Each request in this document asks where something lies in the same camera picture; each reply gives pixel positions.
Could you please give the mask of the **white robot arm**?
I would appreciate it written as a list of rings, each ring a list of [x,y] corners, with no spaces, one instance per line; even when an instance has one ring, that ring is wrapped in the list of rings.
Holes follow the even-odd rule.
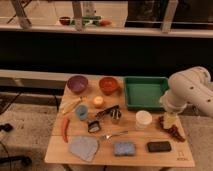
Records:
[[[172,74],[168,79],[169,89],[159,99],[165,110],[163,128],[171,128],[188,103],[213,117],[211,83],[211,75],[204,67],[192,67]]]

